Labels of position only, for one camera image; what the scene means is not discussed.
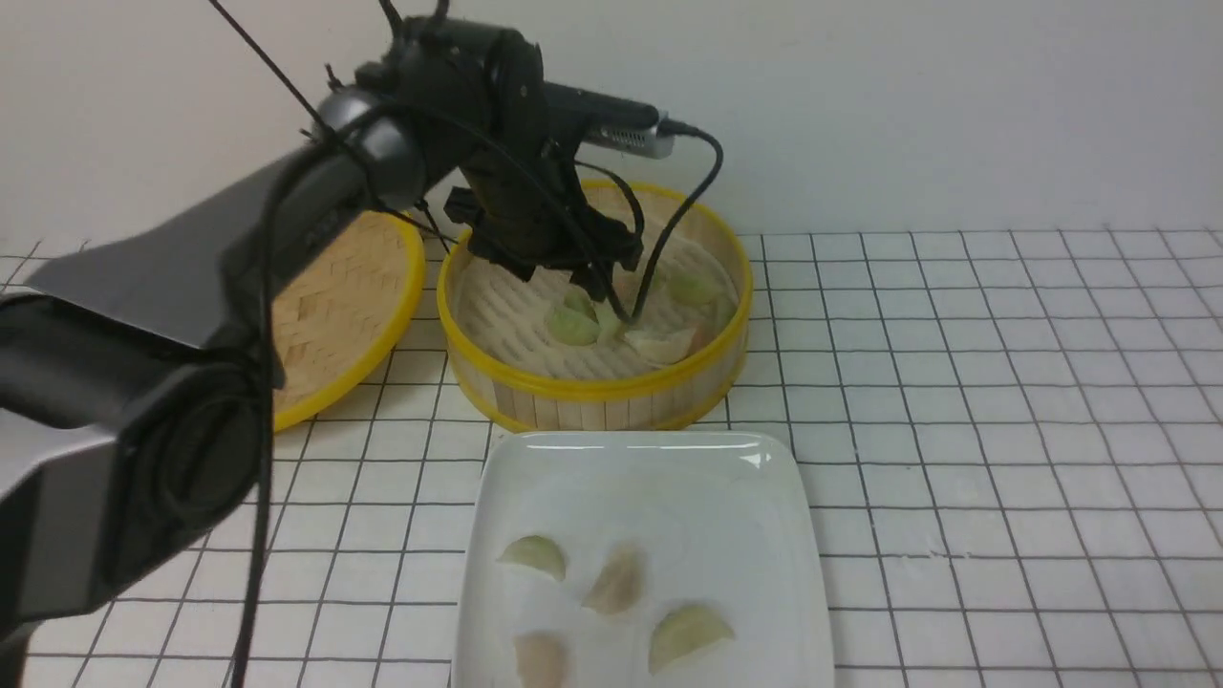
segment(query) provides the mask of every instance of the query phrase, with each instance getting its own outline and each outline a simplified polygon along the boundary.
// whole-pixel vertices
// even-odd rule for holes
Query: grid tile surface
[[[744,242],[751,353],[695,428],[794,448],[840,688],[1223,684],[1219,232]],[[5,246],[5,291],[66,248]],[[389,362],[278,439],[253,686],[446,684],[506,434],[454,385],[433,297]],[[28,684],[223,686],[252,514],[45,624]]]

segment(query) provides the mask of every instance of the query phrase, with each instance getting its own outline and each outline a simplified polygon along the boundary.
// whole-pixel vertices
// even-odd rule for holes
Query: grout line
[[[1066,246],[1066,249],[1069,251],[1070,249],[1070,244],[1066,243],[1065,236],[1062,235],[1060,232],[1058,233],[1058,236],[1062,238],[1062,243],[1064,243]],[[1081,277],[1082,276],[1082,271],[1079,268],[1079,262],[1077,260],[1073,260],[1073,263],[1074,263],[1075,270],[1079,271],[1079,276]],[[1088,290],[1087,291],[1087,296],[1091,298],[1092,304],[1098,310],[1099,309],[1099,303],[1096,301],[1096,295],[1092,293]],[[1117,337],[1113,334],[1112,329],[1108,329],[1108,335],[1113,339],[1113,342],[1117,343],[1118,351],[1121,351],[1120,343],[1117,341]],[[1121,362],[1125,364],[1125,370],[1126,370],[1126,373],[1129,373],[1130,378],[1134,378],[1134,370],[1131,369],[1130,363],[1125,359],[1125,357],[1121,357]],[[1151,418],[1158,420],[1158,418],[1155,414],[1155,409],[1151,407],[1151,402],[1146,398],[1146,395],[1142,395],[1142,403],[1146,406],[1147,413],[1151,414]],[[1092,419],[1095,419],[1096,418],[1096,413],[1091,408],[1091,404],[1086,404],[1086,407],[1087,407],[1087,413],[1091,415]],[[1163,424],[1157,424],[1157,425],[1159,425],[1159,431],[1163,434],[1163,439],[1168,444],[1168,447],[1172,450],[1173,456],[1177,457],[1177,463],[1180,463],[1180,455],[1179,455],[1179,452],[1177,452],[1177,447],[1173,446],[1172,437],[1168,435],[1168,430],[1163,426]],[[1206,650],[1202,646],[1201,639],[1197,637],[1197,632],[1194,629],[1194,624],[1190,622],[1189,613],[1185,611],[1184,602],[1180,601],[1180,594],[1177,593],[1177,588],[1175,588],[1175,585],[1173,585],[1172,576],[1168,573],[1168,567],[1164,565],[1164,561],[1162,558],[1159,558],[1159,556],[1158,556],[1159,555],[1159,550],[1156,549],[1156,546],[1155,546],[1155,539],[1151,536],[1151,532],[1147,529],[1146,522],[1142,521],[1142,510],[1137,508],[1137,503],[1134,501],[1134,494],[1131,492],[1129,484],[1125,483],[1125,475],[1121,473],[1120,467],[1117,464],[1117,458],[1113,455],[1112,442],[1109,442],[1109,440],[1108,440],[1107,436],[1104,437],[1104,447],[1108,450],[1108,458],[1112,462],[1112,464],[1114,467],[1114,470],[1117,472],[1117,479],[1121,481],[1121,489],[1125,491],[1125,499],[1129,500],[1130,505],[1134,507],[1135,519],[1139,523],[1139,528],[1142,530],[1142,535],[1146,536],[1147,546],[1151,547],[1151,551],[1156,555],[1156,562],[1158,562],[1159,571],[1161,571],[1161,573],[1163,573],[1164,582],[1168,584],[1168,590],[1169,590],[1169,593],[1172,593],[1172,599],[1175,600],[1177,607],[1180,610],[1180,616],[1181,616],[1183,621],[1185,622],[1185,627],[1189,629],[1189,634],[1194,639],[1194,645],[1197,648],[1197,654],[1202,659],[1202,664],[1205,666],[1210,666],[1210,657],[1206,655]],[[1207,523],[1210,523],[1210,518],[1207,518],[1205,513],[1202,514],[1202,518],[1206,518]],[[1218,688],[1219,687],[1219,679],[1217,677],[1212,677],[1212,679],[1214,681],[1216,688]]]
[[[1011,240],[1011,243],[1015,244],[1015,249],[1019,251],[1019,243],[1015,242],[1015,236],[1014,235],[1010,235],[1010,240]],[[1029,266],[1027,266],[1026,262],[1024,262],[1024,271],[1026,274],[1031,275],[1031,271],[1029,270]],[[1042,295],[1037,293],[1036,298],[1037,298],[1037,302],[1041,303],[1041,309],[1044,309],[1046,312],[1048,312],[1047,307],[1044,304],[1044,297]],[[1053,329],[1053,337],[1058,341],[1058,346],[1060,347],[1062,346],[1062,335],[1058,332],[1058,330],[1055,328]],[[1011,368],[1014,369],[1014,362],[1011,362]],[[1066,362],[1066,369],[1070,371],[1070,376],[1077,384],[1079,382],[1079,374],[1077,374],[1077,371],[1075,371],[1074,367],[1070,365],[1069,360]],[[1027,400],[1027,393],[1026,392],[1024,393],[1024,400],[1027,401],[1029,408],[1031,409],[1031,401]],[[1086,406],[1087,413],[1091,415],[1091,419],[1096,420],[1095,412],[1091,409],[1091,404],[1087,403],[1086,396],[1084,396],[1084,404]],[[1036,424],[1036,433],[1037,433],[1037,435],[1041,439],[1041,450],[1044,451],[1044,461],[1046,461],[1044,466],[1049,467],[1049,473],[1053,475],[1053,483],[1054,483],[1054,485],[1058,486],[1058,496],[1062,499],[1062,503],[1066,506],[1066,517],[1070,519],[1071,528],[1074,528],[1075,539],[1079,541],[1079,547],[1082,550],[1084,557],[1087,557],[1087,554],[1088,554],[1087,543],[1082,538],[1082,529],[1079,528],[1079,522],[1074,518],[1074,512],[1075,511],[1090,511],[1090,510],[1079,510],[1079,508],[1070,507],[1070,500],[1066,497],[1065,486],[1062,484],[1062,477],[1058,474],[1057,467],[1053,463],[1053,456],[1049,453],[1048,442],[1047,442],[1047,440],[1044,437],[1044,429],[1040,424]],[[1112,459],[1112,453],[1109,453],[1109,458]],[[1000,500],[999,500],[998,503],[999,503],[999,506],[1002,506],[1002,501]],[[1025,574],[1026,574],[1027,566],[1025,566],[1025,563],[1026,563],[1025,561],[1020,561],[1020,569],[1024,571]],[[1104,591],[1104,585],[1103,585],[1103,583],[1099,579],[1099,571],[1096,568],[1096,562],[1092,561],[1091,558],[1087,558],[1087,568],[1091,571],[1091,578],[1092,578],[1092,582],[1096,584],[1096,589],[1099,590],[1099,599],[1104,604],[1104,611],[1108,613],[1109,622],[1113,624],[1113,633],[1117,634],[1117,640],[1120,644],[1121,653],[1125,655],[1125,662],[1130,666],[1130,673],[1134,676],[1134,681],[1139,682],[1137,671],[1134,668],[1134,656],[1130,654],[1130,648],[1129,648],[1129,644],[1125,642],[1125,635],[1121,634],[1121,626],[1117,621],[1117,616],[1115,616],[1114,611],[1110,607],[1110,602],[1108,601],[1108,594]]]
[[[811,252],[812,252],[812,255],[815,255],[815,252],[816,252],[816,238],[815,238],[815,235],[808,235],[808,240],[811,241]],[[859,241],[865,241],[865,240],[862,240],[862,237],[859,236]],[[865,254],[865,243],[863,243],[863,254]],[[819,271],[818,270],[816,271],[816,279],[817,280],[819,279]],[[769,296],[769,301],[772,302],[772,296]],[[819,302],[821,302],[821,306],[823,307],[824,312],[827,313],[828,312],[828,301],[824,297],[823,290],[819,291]],[[837,380],[840,380],[840,378],[841,378],[840,360],[837,358],[837,340],[833,339],[832,321],[827,323],[827,328],[828,328],[828,341],[830,342],[830,347],[833,348],[833,364],[837,367]],[[849,419],[850,418],[849,417],[849,397],[845,395],[845,389],[844,387],[841,387],[841,404],[845,406],[845,418]],[[849,426],[849,433],[850,433],[850,441],[854,444],[854,456],[856,458],[859,456],[860,450],[859,450],[859,446],[857,446],[857,434],[854,433],[854,425],[852,424],[850,424],[850,426]],[[874,527],[874,512],[871,510],[871,497],[870,497],[870,494],[866,490],[866,473],[862,470],[861,464],[859,464],[859,467],[857,467],[857,479],[859,479],[859,483],[862,486],[862,500],[863,500],[863,503],[866,505],[867,519],[871,523],[871,540],[874,544],[874,554],[876,555],[882,555],[882,550],[879,549],[879,534],[878,534],[878,532],[876,530],[876,527]],[[876,556],[874,560],[876,560],[877,566],[879,567],[879,580],[883,583],[883,600],[884,600],[884,604],[887,604],[887,607],[888,607],[888,620],[892,623],[892,639],[895,643],[895,648],[896,648],[896,664],[900,665],[900,670],[901,670],[900,678],[904,682],[905,688],[910,688],[910,684],[909,684],[909,672],[905,671],[905,656],[904,656],[904,653],[900,651],[900,627],[896,626],[896,611],[892,606],[892,588],[890,588],[890,585],[888,585],[888,572],[887,572],[887,569],[883,568],[883,557],[882,556]]]

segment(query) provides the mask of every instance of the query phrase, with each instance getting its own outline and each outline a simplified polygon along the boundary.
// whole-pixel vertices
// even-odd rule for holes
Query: white tile
[[[1082,392],[1097,423],[1155,420],[1136,387],[1087,387]]]
[[[905,387],[914,423],[967,423],[964,393],[955,387]]]
[[[276,550],[334,550],[344,523],[342,506],[289,505],[276,529]]]
[[[934,318],[934,306],[922,288],[893,288],[877,291],[879,313],[888,319]]]
[[[1189,480],[1180,467],[1120,467],[1134,506],[1146,508],[1197,507]]]
[[[407,549],[465,551],[473,516],[472,507],[417,507]]]
[[[1113,459],[1118,464],[1173,463],[1177,457],[1158,425],[1104,425]]]
[[[824,352],[781,352],[786,385],[839,385],[837,360]]]
[[[824,288],[871,288],[871,270],[866,266],[866,260],[850,260],[843,263],[821,262],[819,285]]]
[[[777,343],[783,352],[830,352],[832,336],[824,320],[779,319]]]
[[[1177,598],[1159,562],[1151,560],[1096,560],[1099,589],[1113,611],[1175,611]]]
[[[794,425],[794,455],[805,463],[854,461],[854,439],[848,424]]]
[[[1065,501],[1051,467],[993,467],[1002,506],[1014,508],[1062,508]]]
[[[872,260],[912,258],[914,242],[910,233],[863,233],[866,257]]]
[[[939,467],[926,469],[934,503],[939,507],[998,508],[993,483],[985,467]]]
[[[383,657],[449,660],[457,623],[457,607],[395,607]]]
[[[1062,352],[1013,352],[1015,375],[1024,385],[1074,385],[1074,373]]]
[[[905,400],[900,395],[900,390],[896,387],[846,387],[844,389],[844,392],[845,402],[849,404],[849,418],[854,423],[909,422],[909,414],[905,411]],[[794,392],[791,391],[791,414],[795,408],[793,393]],[[839,411],[835,408],[834,401],[827,402],[826,407],[829,413]],[[841,420],[841,418],[828,418],[827,420]]]
[[[965,387],[1016,384],[1010,360],[1003,352],[955,352],[951,359]]]
[[[780,401],[780,390],[767,390],[769,395],[739,396],[736,404],[735,391],[731,390],[730,417],[733,420],[785,420],[785,411],[781,413],[769,412],[768,404]],[[793,422],[844,422],[845,400],[841,391],[835,387],[789,387],[785,390],[785,400],[790,408],[790,420]]]
[[[1086,560],[1024,560],[1040,610],[1103,610],[1104,600]]]
[[[1015,560],[955,560],[955,574],[965,609],[1032,609],[1024,572]]]
[[[1049,666],[1035,613],[969,612],[969,628],[981,666]]]
[[[927,464],[980,464],[981,442],[969,425],[918,425],[917,442]]]
[[[323,595],[331,552],[272,552],[263,572],[264,600],[318,600]]]
[[[378,404],[378,420],[427,420],[438,406],[437,385],[388,385]]]
[[[1020,557],[1082,556],[1070,512],[1008,512]]]
[[[449,688],[449,664],[383,661],[378,665],[377,688]]]
[[[91,657],[86,661],[77,688],[127,688],[146,686],[157,660]]]
[[[800,466],[799,475],[812,507],[866,506],[856,466]]]
[[[177,602],[115,602],[93,651],[158,655],[174,622]]]
[[[1019,387],[965,387],[975,423],[1027,423],[1032,413]]]
[[[811,525],[823,556],[877,554],[866,510],[811,510]]]
[[[220,688],[229,670],[226,660],[161,660],[150,688]]]
[[[816,365],[823,360],[813,362]],[[840,380],[832,385],[896,385],[895,368],[892,365],[892,356],[882,352],[849,352],[837,354],[833,370],[840,371]]]
[[[876,560],[821,560],[829,607],[887,609],[888,596]]]
[[[322,420],[371,420],[374,418],[379,396],[380,390],[377,386],[358,385],[339,402],[319,412],[318,418]]]
[[[1115,617],[1135,667],[1206,668],[1183,616],[1119,613]]]
[[[1074,508],[1124,510],[1130,506],[1125,486],[1113,467],[1054,467],[1058,483]]]
[[[943,557],[888,557],[883,560],[883,571],[888,579],[888,591],[892,594],[892,606],[898,610],[960,609],[949,560]],[[906,656],[905,661],[912,660]]]
[[[726,397],[726,404],[733,420],[786,420],[786,402],[783,391],[777,387],[735,387]],[[802,414],[795,412],[793,398],[790,400],[790,418],[805,420]]]
[[[769,288],[819,288],[812,263],[768,263]]]
[[[187,589],[187,579],[196,568],[199,552],[181,552],[146,576],[124,593],[126,598],[146,600],[177,600]]]
[[[896,612],[900,655],[915,666],[972,666],[969,629],[960,612]]]
[[[1082,286],[1074,260],[1065,258],[1025,260],[1036,286]]]
[[[1047,458],[1035,425],[977,425],[986,462],[1003,464],[1043,464]]]
[[[1108,387],[1134,385],[1134,376],[1130,375],[1125,359],[1117,352],[1070,352],[1066,358],[1080,385]]]
[[[259,609],[258,622],[254,624],[254,640],[251,644],[251,654],[257,657],[305,657],[317,612],[317,602],[308,605],[264,605]],[[231,633],[230,653],[234,650],[232,646]],[[292,676],[294,684],[296,686],[297,673],[294,672]]]
[[[830,320],[833,343],[840,352],[887,352],[888,337],[879,320]]]
[[[1178,349],[1223,351],[1223,326],[1212,318],[1169,319],[1164,329]]]
[[[335,556],[324,599],[333,602],[390,602],[397,572],[397,554],[340,552]]]
[[[237,602],[246,595],[248,552],[204,552],[191,579],[187,598]]]
[[[895,666],[899,661],[888,612],[829,612],[838,665]]]
[[[859,233],[812,233],[811,244],[818,260],[861,260],[862,237]]]
[[[931,320],[887,320],[893,352],[944,352],[943,330]]]
[[[421,462],[379,462],[361,467],[355,503],[380,502],[407,505],[416,495],[416,483],[421,475]]]
[[[1074,512],[1074,521],[1092,557],[1148,557],[1153,554],[1142,524],[1130,512]]]
[[[81,672],[83,657],[39,657],[27,656],[22,676],[23,686],[31,688],[72,688],[77,673]]]
[[[309,431],[306,459],[360,459],[369,436],[368,422],[316,423]]]
[[[1015,551],[1002,512],[997,511],[943,511],[943,529],[947,544],[955,556],[1009,557]]]
[[[1218,536],[1202,512],[1142,512],[1141,518],[1161,557],[1223,556]]]
[[[1095,288],[1091,297],[1096,301],[1099,314],[1106,318],[1155,317],[1155,310],[1151,309],[1151,303],[1141,288]]]
[[[1223,426],[1219,425],[1168,425],[1172,445],[1180,461],[1186,463],[1223,463]]]
[[[301,688],[368,687],[374,682],[374,667],[373,662],[308,661]]]
[[[981,286],[1029,287],[1032,285],[1021,260],[972,260]]]
[[[985,293],[996,318],[1044,317],[1044,306],[1032,288],[986,288]]]
[[[356,462],[302,462],[289,502],[342,505],[352,496],[356,479]]]
[[[396,602],[457,602],[465,555],[404,555]]]
[[[256,631],[264,624],[265,611],[259,610]],[[241,616],[240,602],[183,602],[165,651],[171,655],[229,657],[234,654],[234,638]]]
[[[945,554],[938,521],[932,511],[871,510],[871,518],[874,519],[874,535],[879,540],[881,555],[928,557]]]
[[[1002,337],[992,320],[943,319],[943,335],[949,352],[1002,352]]]
[[[764,257],[769,260],[813,260],[811,236],[806,233],[769,235],[764,241]]]
[[[1125,352],[1173,349],[1172,340],[1159,326],[1159,320],[1139,318],[1109,318],[1108,330],[1117,339],[1117,346]]]
[[[1011,352],[1060,352],[1053,325],[1043,319],[999,319],[998,330]]]
[[[1044,633],[1058,667],[1129,666],[1113,623],[1104,613],[1042,612]]]

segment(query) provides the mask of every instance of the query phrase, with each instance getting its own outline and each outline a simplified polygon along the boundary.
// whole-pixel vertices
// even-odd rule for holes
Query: yellow rim
[[[610,187],[613,185],[609,181],[585,181],[582,182],[582,186],[587,188],[600,188]],[[668,196],[678,200],[682,200],[685,197],[684,193],[679,193],[662,186],[654,186],[652,183],[634,183],[632,187]],[[442,329],[445,330],[446,340],[450,342],[450,347],[455,353],[471,362],[476,369],[487,374],[489,378],[505,382],[506,385],[516,387],[523,392],[530,392],[549,400],[565,402],[610,402],[638,397],[642,395],[652,395],[654,392],[675,387],[685,379],[703,370],[712,359],[720,358],[726,353],[726,351],[734,347],[734,342],[737,340],[740,332],[742,332],[742,330],[747,326],[748,313],[752,307],[753,285],[751,263],[747,259],[747,253],[744,252],[744,247],[739,243],[739,237],[735,236],[735,232],[722,220],[720,216],[704,205],[696,203],[692,205],[691,211],[704,214],[713,221],[714,226],[730,237],[733,244],[737,248],[736,257],[739,259],[740,274],[744,275],[744,288],[742,295],[739,298],[739,309],[736,309],[735,315],[730,318],[730,324],[726,325],[722,334],[709,342],[708,347],[687,359],[684,359],[674,367],[647,375],[640,375],[637,378],[629,378],[624,380],[572,381],[553,380],[550,378],[523,373],[498,362],[493,357],[489,357],[476,347],[476,343],[462,332],[459,328],[459,323],[455,321],[454,317],[450,314],[450,308],[448,307],[449,297],[446,290],[446,275],[450,273],[450,259],[460,248],[466,249],[467,238],[471,236],[470,232],[455,248],[450,251],[450,254],[446,255],[445,260],[442,262],[442,271],[438,274],[438,313],[442,317]],[[489,418],[493,418],[493,413],[489,413],[483,408],[479,408],[479,411]]]
[[[730,392],[730,389],[734,387],[735,380],[739,378],[739,374],[744,369],[744,363],[746,362],[747,362],[747,352],[744,351],[742,353],[739,354],[739,359],[735,360],[735,369],[730,371],[730,375],[726,376],[726,380],[718,387],[718,390],[713,392],[713,395],[707,397],[703,402],[693,407],[691,411],[685,412],[684,415],[679,415],[673,419],[665,420],[658,425],[652,426],[651,430],[684,430],[685,428],[704,418],[706,414],[712,412],[714,408],[717,408],[718,404],[722,403],[722,400]],[[457,371],[455,371],[455,380],[459,381],[459,389],[462,390],[462,393],[467,397],[467,401],[471,402],[471,406],[476,407],[477,412],[488,417],[488,419],[495,423],[497,425],[504,428],[505,430],[509,430],[510,433],[531,433],[534,430],[539,430],[538,428],[531,428],[530,425],[519,423],[511,419],[510,417],[503,414],[501,412],[497,411],[492,406],[489,406],[488,402],[481,398],[481,396],[476,393],[476,391],[471,387],[471,385],[468,385],[467,381],[464,380],[464,378],[459,375]]]
[[[378,364],[391,353],[395,348],[395,342],[404,336],[408,323],[412,321],[416,307],[421,303],[421,293],[424,292],[424,276],[428,273],[424,260],[424,242],[421,241],[421,233],[412,225],[390,215],[386,219],[395,222],[395,229],[404,237],[404,259],[411,265],[408,268],[407,284],[404,286],[394,314],[388,320],[386,326],[383,328],[382,334],[374,339],[369,349],[361,354],[352,368],[346,370],[344,375],[292,407],[276,413],[273,422],[273,429],[276,433],[292,428],[322,412],[339,402],[353,387],[361,385],[361,381],[373,373],[378,368]]]

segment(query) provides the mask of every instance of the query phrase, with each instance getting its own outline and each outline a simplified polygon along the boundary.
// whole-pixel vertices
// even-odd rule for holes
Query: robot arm
[[[448,211],[477,255],[522,279],[567,270],[597,298],[594,269],[636,266],[640,233],[586,203],[574,154],[587,141],[663,156],[664,116],[544,82],[516,31],[424,21],[319,106],[356,158],[309,143],[143,235],[49,262],[31,279],[40,293],[0,298],[0,656],[39,621],[114,599],[248,494],[270,424],[264,232],[275,292],[375,199],[406,209],[459,169],[471,189]],[[264,225],[292,169],[306,171]]]

